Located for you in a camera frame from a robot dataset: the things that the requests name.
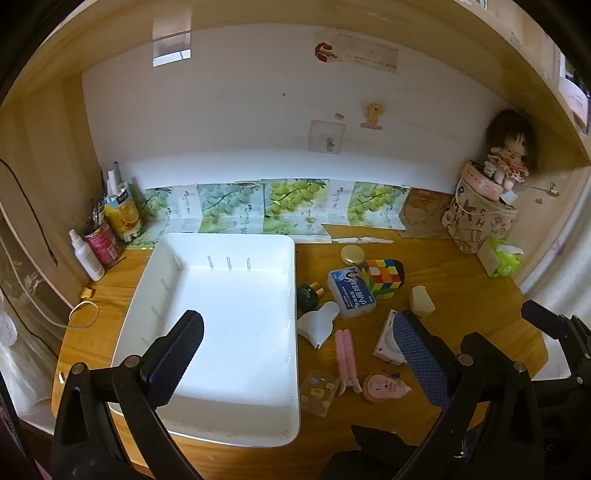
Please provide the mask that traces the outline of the white block eraser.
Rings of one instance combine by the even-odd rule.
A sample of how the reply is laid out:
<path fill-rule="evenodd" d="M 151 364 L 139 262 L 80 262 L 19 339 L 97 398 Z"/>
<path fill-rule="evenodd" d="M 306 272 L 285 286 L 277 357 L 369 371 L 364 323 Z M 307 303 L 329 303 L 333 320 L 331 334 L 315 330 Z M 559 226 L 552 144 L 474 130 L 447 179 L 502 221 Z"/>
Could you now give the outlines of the white block eraser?
<path fill-rule="evenodd" d="M 411 311 L 418 317 L 427 317 L 436 311 L 436 306 L 423 285 L 411 289 L 409 304 Z"/>

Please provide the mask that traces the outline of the pink correction tape dispenser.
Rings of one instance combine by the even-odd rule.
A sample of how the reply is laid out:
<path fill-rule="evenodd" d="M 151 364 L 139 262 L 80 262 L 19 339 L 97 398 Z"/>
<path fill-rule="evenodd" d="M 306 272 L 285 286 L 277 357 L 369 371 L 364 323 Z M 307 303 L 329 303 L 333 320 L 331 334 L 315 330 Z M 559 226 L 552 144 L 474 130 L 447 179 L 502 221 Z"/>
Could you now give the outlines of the pink correction tape dispenser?
<path fill-rule="evenodd" d="M 372 403 L 400 399 L 411 392 L 411 388 L 400 378 L 383 373 L 373 374 L 363 383 L 363 398 Z"/>

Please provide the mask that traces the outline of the white plastic organizer tray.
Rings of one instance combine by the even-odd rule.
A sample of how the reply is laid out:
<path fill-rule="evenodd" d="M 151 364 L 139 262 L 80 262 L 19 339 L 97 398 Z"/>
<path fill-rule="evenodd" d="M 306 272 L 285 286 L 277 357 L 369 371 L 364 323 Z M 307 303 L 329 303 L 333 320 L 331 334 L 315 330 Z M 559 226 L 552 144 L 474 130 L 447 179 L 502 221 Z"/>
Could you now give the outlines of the white plastic organizer tray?
<path fill-rule="evenodd" d="M 142 355 L 187 310 L 204 340 L 157 413 L 173 434 L 239 447 L 296 439 L 296 246 L 270 234 L 173 233 L 154 248 L 111 363 Z"/>

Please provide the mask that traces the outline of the pink hair roller clip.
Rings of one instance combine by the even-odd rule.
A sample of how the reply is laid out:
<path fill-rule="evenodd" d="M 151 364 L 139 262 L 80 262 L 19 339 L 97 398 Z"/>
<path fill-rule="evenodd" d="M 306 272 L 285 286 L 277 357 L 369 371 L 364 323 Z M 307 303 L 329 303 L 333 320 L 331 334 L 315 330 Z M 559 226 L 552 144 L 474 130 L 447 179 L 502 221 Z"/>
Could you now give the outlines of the pink hair roller clip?
<path fill-rule="evenodd" d="M 339 395 L 345 393 L 348 388 L 360 394 L 363 388 L 356 373 L 356 356 L 353 347 L 353 337 L 349 329 L 339 329 L 335 332 L 335 353 L 339 366 Z"/>

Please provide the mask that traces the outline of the colourful Rubik's cube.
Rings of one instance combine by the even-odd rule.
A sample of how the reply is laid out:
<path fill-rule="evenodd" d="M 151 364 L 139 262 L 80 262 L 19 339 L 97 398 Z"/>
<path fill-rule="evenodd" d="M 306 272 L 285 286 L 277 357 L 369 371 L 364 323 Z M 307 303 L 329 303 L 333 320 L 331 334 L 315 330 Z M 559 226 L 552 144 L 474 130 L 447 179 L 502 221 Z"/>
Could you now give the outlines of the colourful Rubik's cube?
<path fill-rule="evenodd" d="M 360 270 L 363 281 L 376 300 L 392 298 L 405 284 L 404 265 L 396 259 L 367 260 Z"/>

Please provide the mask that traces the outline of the clear sticker box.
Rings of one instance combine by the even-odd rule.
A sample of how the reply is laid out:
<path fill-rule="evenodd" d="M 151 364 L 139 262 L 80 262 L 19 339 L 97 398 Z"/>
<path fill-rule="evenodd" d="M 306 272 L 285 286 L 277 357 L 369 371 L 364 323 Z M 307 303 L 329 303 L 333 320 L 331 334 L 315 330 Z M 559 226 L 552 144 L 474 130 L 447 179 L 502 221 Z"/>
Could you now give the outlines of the clear sticker box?
<path fill-rule="evenodd" d="M 311 369 L 301 384 L 301 409 L 317 417 L 327 416 L 338 387 L 338 377 Z"/>

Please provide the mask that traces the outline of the round gold lid tin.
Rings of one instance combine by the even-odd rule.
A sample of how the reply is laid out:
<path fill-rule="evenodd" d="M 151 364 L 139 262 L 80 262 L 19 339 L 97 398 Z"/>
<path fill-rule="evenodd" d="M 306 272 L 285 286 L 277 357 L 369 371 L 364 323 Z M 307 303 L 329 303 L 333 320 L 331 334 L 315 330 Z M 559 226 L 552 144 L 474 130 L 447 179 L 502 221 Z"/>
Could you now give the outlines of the round gold lid tin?
<path fill-rule="evenodd" d="M 341 250 L 342 262 L 349 266 L 358 266 L 366 260 L 365 251 L 355 244 L 347 244 Z"/>

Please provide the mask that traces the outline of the green perfume bottle gold cap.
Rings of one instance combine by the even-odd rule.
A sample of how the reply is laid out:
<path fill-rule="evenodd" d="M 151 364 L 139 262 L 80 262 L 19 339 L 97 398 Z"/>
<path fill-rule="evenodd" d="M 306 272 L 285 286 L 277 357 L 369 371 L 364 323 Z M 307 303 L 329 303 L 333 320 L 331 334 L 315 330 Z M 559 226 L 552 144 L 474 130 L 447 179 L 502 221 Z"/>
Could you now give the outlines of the green perfume bottle gold cap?
<path fill-rule="evenodd" d="M 297 287 L 297 308 L 301 313 L 317 309 L 325 289 L 318 282 L 302 283 Z"/>

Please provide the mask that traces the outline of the brown stamped paper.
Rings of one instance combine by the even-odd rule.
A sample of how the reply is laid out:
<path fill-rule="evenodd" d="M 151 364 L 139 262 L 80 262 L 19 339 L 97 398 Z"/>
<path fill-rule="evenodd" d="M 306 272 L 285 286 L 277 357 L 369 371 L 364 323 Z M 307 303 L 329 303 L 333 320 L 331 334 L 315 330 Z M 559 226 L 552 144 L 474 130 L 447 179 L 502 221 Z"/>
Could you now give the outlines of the brown stamped paper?
<path fill-rule="evenodd" d="M 442 217 L 451 200 L 451 194 L 411 189 L 400 213 L 405 229 L 399 234 L 411 239 L 450 240 Z"/>

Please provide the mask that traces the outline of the letter print fabric bag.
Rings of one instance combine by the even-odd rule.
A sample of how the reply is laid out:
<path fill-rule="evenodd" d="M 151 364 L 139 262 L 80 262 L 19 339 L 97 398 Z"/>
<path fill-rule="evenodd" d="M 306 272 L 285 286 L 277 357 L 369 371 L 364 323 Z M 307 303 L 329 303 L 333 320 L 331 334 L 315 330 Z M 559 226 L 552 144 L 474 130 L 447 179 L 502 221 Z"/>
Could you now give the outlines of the letter print fabric bag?
<path fill-rule="evenodd" d="M 463 253 L 476 254 L 487 238 L 504 239 L 517 216 L 513 206 L 483 197 L 460 179 L 442 225 Z"/>

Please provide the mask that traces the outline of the pink round box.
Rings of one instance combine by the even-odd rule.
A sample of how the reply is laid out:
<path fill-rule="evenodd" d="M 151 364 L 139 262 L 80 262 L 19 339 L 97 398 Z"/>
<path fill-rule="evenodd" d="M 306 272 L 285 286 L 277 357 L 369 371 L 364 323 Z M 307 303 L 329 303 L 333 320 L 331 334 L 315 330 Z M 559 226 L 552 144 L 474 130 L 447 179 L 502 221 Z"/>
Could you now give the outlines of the pink round box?
<path fill-rule="evenodd" d="M 504 192 L 503 188 L 487 177 L 473 161 L 465 164 L 461 177 L 476 193 L 490 201 L 499 201 Z"/>

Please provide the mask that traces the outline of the green grape poster strip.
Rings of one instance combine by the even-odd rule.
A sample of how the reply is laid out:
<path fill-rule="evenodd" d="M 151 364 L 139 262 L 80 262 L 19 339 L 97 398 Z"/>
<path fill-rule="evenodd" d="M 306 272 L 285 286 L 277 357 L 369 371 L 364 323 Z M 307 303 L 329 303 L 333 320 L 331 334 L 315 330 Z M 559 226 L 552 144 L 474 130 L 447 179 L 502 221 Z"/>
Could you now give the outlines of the green grape poster strip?
<path fill-rule="evenodd" d="M 403 230 L 410 189 L 334 179 L 266 179 L 188 184 L 135 193 L 144 227 L 129 247 L 153 249 L 166 234 L 277 234 L 327 243 L 325 227 Z"/>

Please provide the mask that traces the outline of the brown haired plush doll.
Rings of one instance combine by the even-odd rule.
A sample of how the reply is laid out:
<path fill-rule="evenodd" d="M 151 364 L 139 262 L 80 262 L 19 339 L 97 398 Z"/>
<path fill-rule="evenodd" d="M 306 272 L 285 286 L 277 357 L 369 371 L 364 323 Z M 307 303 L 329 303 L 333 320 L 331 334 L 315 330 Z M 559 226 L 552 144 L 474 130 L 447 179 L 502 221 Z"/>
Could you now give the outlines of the brown haired plush doll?
<path fill-rule="evenodd" d="M 499 112 L 486 130 L 484 173 L 504 192 L 510 192 L 538 167 L 537 138 L 530 122 L 518 111 Z"/>

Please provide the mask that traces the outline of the yellow duck wall clip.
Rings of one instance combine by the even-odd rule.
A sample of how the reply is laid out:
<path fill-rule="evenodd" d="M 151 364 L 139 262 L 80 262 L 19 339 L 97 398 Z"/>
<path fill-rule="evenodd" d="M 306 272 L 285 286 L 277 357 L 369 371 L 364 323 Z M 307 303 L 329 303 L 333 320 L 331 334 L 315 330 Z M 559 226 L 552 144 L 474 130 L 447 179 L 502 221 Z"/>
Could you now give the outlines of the yellow duck wall clip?
<path fill-rule="evenodd" d="M 363 129 L 380 131 L 383 127 L 379 124 L 381 116 L 384 114 L 383 105 L 379 103 L 370 104 L 366 110 L 366 120 L 360 124 Z"/>

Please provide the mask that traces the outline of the red sticker wall paper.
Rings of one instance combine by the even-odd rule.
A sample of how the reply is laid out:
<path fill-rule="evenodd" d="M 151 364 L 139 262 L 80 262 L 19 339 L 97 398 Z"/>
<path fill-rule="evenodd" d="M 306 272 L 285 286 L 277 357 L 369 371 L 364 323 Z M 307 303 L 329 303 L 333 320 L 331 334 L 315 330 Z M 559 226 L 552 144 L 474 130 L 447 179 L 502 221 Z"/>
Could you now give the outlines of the red sticker wall paper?
<path fill-rule="evenodd" d="M 315 32 L 315 58 L 322 63 L 341 62 L 396 74 L 399 53 L 398 48 L 339 31 Z"/>

